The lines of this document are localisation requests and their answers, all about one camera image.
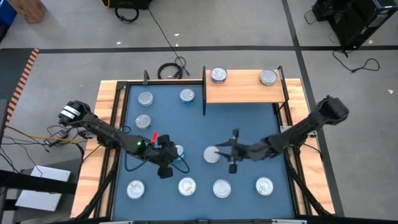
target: orange striped tape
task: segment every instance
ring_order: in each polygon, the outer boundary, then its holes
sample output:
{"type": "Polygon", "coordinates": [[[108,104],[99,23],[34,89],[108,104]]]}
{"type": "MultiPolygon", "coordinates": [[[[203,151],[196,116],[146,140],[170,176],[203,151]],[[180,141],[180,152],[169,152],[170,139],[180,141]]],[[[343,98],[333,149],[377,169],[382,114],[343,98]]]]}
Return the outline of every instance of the orange striped tape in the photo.
{"type": "Polygon", "coordinates": [[[8,125],[11,120],[11,116],[14,113],[14,110],[18,104],[19,98],[21,97],[22,91],[24,90],[24,87],[27,83],[27,79],[29,78],[30,71],[33,68],[33,64],[36,61],[38,53],[39,49],[33,49],[32,53],[30,53],[29,59],[25,65],[25,69],[21,74],[15,92],[11,97],[10,103],[8,104],[6,125],[8,125]]]}

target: metal can lid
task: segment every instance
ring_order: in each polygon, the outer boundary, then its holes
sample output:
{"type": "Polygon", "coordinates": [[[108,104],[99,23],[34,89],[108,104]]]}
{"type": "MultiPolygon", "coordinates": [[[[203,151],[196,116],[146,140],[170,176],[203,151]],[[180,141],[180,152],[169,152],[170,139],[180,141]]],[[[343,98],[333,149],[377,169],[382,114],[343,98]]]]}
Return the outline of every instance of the metal can lid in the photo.
{"type": "Polygon", "coordinates": [[[190,177],[183,178],[178,183],[178,191],[184,196],[192,195],[196,189],[197,183],[190,177]]]}
{"type": "Polygon", "coordinates": [[[220,150],[218,150],[217,147],[215,146],[209,146],[205,149],[205,151],[203,152],[203,157],[205,158],[205,160],[209,163],[216,163],[219,161],[220,159],[220,155],[215,153],[215,152],[219,152],[220,150]]]}
{"type": "Polygon", "coordinates": [[[136,119],[136,125],[138,128],[148,128],[150,126],[150,117],[146,114],[139,115],[136,119]]]}
{"type": "Polygon", "coordinates": [[[276,82],[277,74],[273,70],[263,70],[260,74],[260,81],[264,85],[273,85],[276,82]]]}
{"type": "Polygon", "coordinates": [[[224,179],[216,180],[213,184],[213,192],[219,198],[226,198],[231,193],[231,184],[224,179]]]}
{"type": "Polygon", "coordinates": [[[272,184],[270,179],[266,177],[261,177],[256,182],[256,189],[259,194],[263,196],[268,196],[272,193],[274,185],[272,184]]]}
{"type": "Polygon", "coordinates": [[[127,194],[131,199],[140,198],[145,192],[144,184],[139,180],[133,180],[127,186],[127,194]]]}
{"type": "Polygon", "coordinates": [[[193,100],[194,97],[195,97],[195,93],[190,89],[184,89],[180,93],[180,98],[183,101],[193,100]]]}
{"type": "Polygon", "coordinates": [[[142,106],[149,106],[154,101],[154,96],[150,92],[143,92],[138,96],[138,102],[142,106]]]}
{"type": "Polygon", "coordinates": [[[222,80],[226,79],[228,72],[226,71],[225,68],[215,67],[215,68],[211,69],[210,74],[211,74],[212,79],[214,79],[216,81],[222,81],[222,80]]]}
{"type": "Polygon", "coordinates": [[[180,145],[175,145],[175,147],[177,148],[177,154],[183,157],[182,154],[184,153],[184,148],[180,145]]]}

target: black cable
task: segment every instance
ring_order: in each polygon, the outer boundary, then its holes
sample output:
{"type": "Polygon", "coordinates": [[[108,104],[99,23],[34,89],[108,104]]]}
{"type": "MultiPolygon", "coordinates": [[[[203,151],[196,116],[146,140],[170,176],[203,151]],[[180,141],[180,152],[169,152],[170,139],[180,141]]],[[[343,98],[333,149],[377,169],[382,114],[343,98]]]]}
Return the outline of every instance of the black cable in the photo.
{"type": "Polygon", "coordinates": [[[143,166],[145,163],[147,163],[147,162],[148,162],[148,159],[145,159],[145,160],[143,160],[138,166],[136,166],[136,167],[134,167],[134,168],[132,168],[132,169],[127,168],[127,152],[126,152],[126,150],[124,150],[124,169],[125,169],[127,172],[136,171],[136,170],[138,170],[138,168],[142,167],[142,166],[143,166]]]}
{"type": "Polygon", "coordinates": [[[83,162],[84,162],[89,156],[91,156],[92,153],[94,153],[99,147],[101,147],[101,145],[99,145],[99,146],[96,147],[91,153],[89,153],[89,154],[83,159],[83,162]]]}
{"type": "Polygon", "coordinates": [[[368,71],[374,71],[374,72],[380,70],[380,64],[379,64],[379,62],[378,62],[376,59],[374,59],[374,58],[369,58],[369,59],[365,62],[365,64],[364,64],[362,67],[355,68],[355,69],[350,69],[350,68],[348,68],[340,59],[337,58],[337,56],[335,55],[335,52],[338,52],[338,53],[341,53],[341,54],[343,54],[343,52],[341,52],[341,51],[339,51],[339,50],[334,50],[331,54],[334,56],[334,58],[335,58],[337,61],[340,62],[340,64],[341,64],[342,66],[344,66],[347,70],[351,71],[351,73],[355,73],[355,72],[357,72],[358,70],[361,70],[361,69],[363,69],[363,70],[368,70],[368,71]],[[377,69],[365,68],[365,66],[368,64],[368,62],[369,62],[370,60],[373,60],[373,61],[375,61],[375,62],[377,63],[377,69]]]}
{"type": "Polygon", "coordinates": [[[4,152],[4,150],[2,148],[1,148],[1,150],[3,151],[4,155],[0,154],[0,156],[3,157],[6,160],[6,162],[11,166],[13,172],[17,172],[19,174],[19,171],[14,167],[12,160],[6,155],[6,153],[4,152]]]}
{"type": "Polygon", "coordinates": [[[19,145],[20,147],[25,149],[26,155],[27,157],[30,159],[30,161],[32,161],[32,163],[35,165],[35,167],[37,168],[37,170],[40,172],[40,177],[43,176],[43,172],[39,169],[39,167],[37,167],[37,164],[33,161],[33,159],[30,157],[29,153],[27,152],[27,149],[25,146],[19,144],[18,142],[16,142],[15,140],[13,140],[17,145],[19,145]]]}
{"type": "Polygon", "coordinates": [[[131,132],[131,128],[130,128],[129,126],[127,126],[127,125],[123,126],[123,128],[119,128],[120,131],[121,131],[122,129],[123,129],[123,133],[124,133],[124,134],[129,134],[129,133],[131,132]]]}
{"type": "Polygon", "coordinates": [[[116,17],[120,20],[120,22],[124,23],[124,24],[130,24],[134,21],[136,21],[139,17],[139,11],[138,8],[132,3],[132,2],[119,2],[118,5],[116,5],[116,7],[114,8],[114,13],[116,15],[116,17]],[[119,8],[122,6],[132,6],[132,8],[134,10],[136,10],[136,16],[132,19],[126,19],[124,16],[119,15],[119,8]]]}
{"type": "Polygon", "coordinates": [[[58,128],[62,128],[62,129],[67,129],[68,131],[70,131],[71,130],[71,128],[66,128],[66,127],[64,127],[64,126],[61,126],[61,125],[51,125],[51,126],[48,126],[47,127],[47,132],[50,134],[50,136],[52,136],[53,134],[51,133],[51,131],[50,131],[50,128],[54,128],[54,127],[58,127],[58,128]]]}
{"type": "Polygon", "coordinates": [[[315,147],[313,147],[313,146],[310,146],[310,145],[308,145],[308,144],[303,144],[304,146],[307,146],[307,147],[309,147],[309,148],[311,148],[311,149],[314,149],[314,150],[316,150],[317,152],[319,152],[319,155],[320,155],[320,157],[321,157],[321,159],[323,159],[323,154],[322,154],[322,152],[319,150],[319,149],[317,149],[317,148],[315,148],[315,147]]]}
{"type": "MultiPolygon", "coordinates": [[[[174,77],[174,78],[176,78],[176,77],[181,77],[181,78],[182,78],[182,71],[180,72],[180,70],[185,70],[186,73],[187,73],[187,75],[190,76],[188,70],[185,68],[185,66],[186,66],[186,64],[187,64],[187,61],[186,61],[183,57],[178,56],[178,54],[177,54],[176,51],[174,50],[174,47],[172,46],[172,44],[170,44],[170,41],[168,40],[168,38],[167,38],[166,34],[164,33],[162,27],[161,27],[160,24],[157,22],[157,20],[155,19],[154,15],[152,14],[152,11],[151,11],[149,8],[148,8],[148,11],[149,11],[150,16],[152,16],[152,18],[154,19],[155,23],[156,23],[157,26],[159,27],[159,29],[160,29],[160,31],[162,32],[164,38],[166,39],[167,43],[169,44],[169,46],[171,47],[171,49],[173,50],[173,52],[174,52],[174,54],[175,54],[175,56],[176,56],[176,58],[175,58],[175,60],[174,60],[174,63],[166,63],[166,64],[173,64],[173,65],[176,64],[177,69],[178,69],[178,72],[177,72],[176,74],[174,74],[173,77],[174,77]]],[[[163,68],[162,68],[162,69],[160,69],[160,68],[159,68],[158,71],[157,71],[157,78],[162,79],[162,77],[160,76],[160,72],[162,71],[163,68]]]]}
{"type": "MultiPolygon", "coordinates": [[[[7,156],[6,152],[4,151],[4,149],[2,147],[0,147],[0,149],[2,150],[2,152],[4,153],[4,155],[0,154],[0,156],[2,156],[6,162],[11,166],[12,168],[12,175],[10,175],[1,185],[4,185],[6,182],[10,181],[12,179],[12,177],[14,176],[14,174],[17,172],[18,174],[20,174],[20,172],[14,167],[14,163],[12,162],[11,158],[7,156]]],[[[3,194],[6,194],[8,191],[7,187],[3,190],[3,192],[1,192],[0,196],[2,196],[3,194]]]]}
{"type": "Polygon", "coordinates": [[[181,170],[180,168],[178,168],[178,167],[177,167],[175,164],[173,164],[172,162],[169,162],[169,161],[167,161],[167,162],[168,162],[172,167],[174,167],[174,168],[176,168],[178,171],[180,171],[181,173],[183,173],[183,174],[189,173],[190,169],[189,169],[189,166],[188,166],[187,162],[185,162],[185,159],[184,159],[183,157],[181,157],[178,153],[176,153],[175,155],[177,155],[178,158],[180,158],[181,161],[185,164],[185,166],[187,167],[187,171],[181,170]]]}
{"type": "Polygon", "coordinates": [[[314,210],[318,213],[318,215],[323,216],[323,215],[331,215],[330,212],[326,211],[322,204],[318,202],[318,200],[313,196],[311,191],[308,189],[308,187],[305,185],[303,180],[300,178],[300,176],[297,174],[297,171],[294,169],[294,166],[292,164],[292,161],[290,161],[290,155],[287,150],[284,150],[285,154],[285,162],[287,163],[287,173],[291,176],[291,178],[294,179],[298,187],[300,187],[300,190],[302,191],[303,195],[308,199],[314,210]]]}
{"type": "MultiPolygon", "coordinates": [[[[36,142],[32,142],[32,141],[26,141],[26,140],[22,140],[22,139],[16,139],[16,138],[12,138],[12,137],[10,137],[10,136],[3,136],[3,138],[6,138],[6,139],[13,139],[13,140],[15,140],[15,141],[22,141],[22,142],[28,142],[28,143],[20,143],[19,142],[19,144],[24,144],[24,145],[29,145],[29,144],[41,144],[41,145],[43,145],[43,146],[46,146],[47,144],[44,144],[44,143],[36,143],[36,142]]],[[[16,144],[16,143],[1,143],[2,145],[13,145],[13,144],[16,144]]]]}
{"type": "Polygon", "coordinates": [[[7,128],[10,128],[11,130],[13,130],[13,131],[15,131],[15,132],[17,132],[17,133],[19,133],[19,134],[21,134],[21,135],[24,135],[24,136],[26,136],[26,137],[32,139],[32,140],[35,141],[36,143],[38,143],[38,144],[40,144],[41,146],[43,146],[43,148],[44,148],[44,150],[45,150],[46,152],[50,152],[48,149],[45,148],[44,145],[42,145],[42,143],[38,142],[38,140],[36,140],[36,139],[30,137],[29,135],[27,135],[27,134],[25,134],[25,133],[23,133],[23,132],[20,132],[20,131],[14,129],[14,128],[11,128],[11,127],[9,127],[9,126],[7,126],[7,125],[6,125],[6,127],[7,127],[7,128]]]}
{"type": "Polygon", "coordinates": [[[311,25],[311,24],[313,24],[314,22],[316,22],[317,21],[317,19],[315,18],[315,20],[313,21],[313,22],[309,22],[308,21],[308,19],[307,19],[307,14],[309,13],[309,12],[311,12],[312,11],[312,9],[311,10],[309,10],[308,12],[306,12],[305,14],[304,14],[304,19],[305,19],[305,22],[307,22],[307,24],[308,25],[311,25]]]}

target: cardboard box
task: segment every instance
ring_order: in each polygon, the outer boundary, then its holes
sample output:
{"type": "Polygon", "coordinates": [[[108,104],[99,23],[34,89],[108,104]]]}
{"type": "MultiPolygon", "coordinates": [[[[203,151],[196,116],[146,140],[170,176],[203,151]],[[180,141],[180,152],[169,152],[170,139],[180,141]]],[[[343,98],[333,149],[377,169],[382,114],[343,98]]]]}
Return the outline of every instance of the cardboard box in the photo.
{"type": "Polygon", "coordinates": [[[40,0],[7,0],[8,3],[22,15],[28,23],[42,22],[45,6],[40,0]]]}

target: wooden shelf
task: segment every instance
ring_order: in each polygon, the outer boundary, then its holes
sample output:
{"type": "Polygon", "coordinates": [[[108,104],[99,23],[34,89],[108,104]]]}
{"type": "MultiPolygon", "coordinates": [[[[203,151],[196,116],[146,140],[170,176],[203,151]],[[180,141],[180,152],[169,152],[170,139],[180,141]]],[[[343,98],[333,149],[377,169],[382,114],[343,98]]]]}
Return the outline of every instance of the wooden shelf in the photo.
{"type": "Polygon", "coordinates": [[[215,84],[206,70],[207,103],[283,103],[285,101],[282,82],[278,78],[272,86],[261,84],[262,70],[228,70],[228,77],[222,84],[215,84]]]}

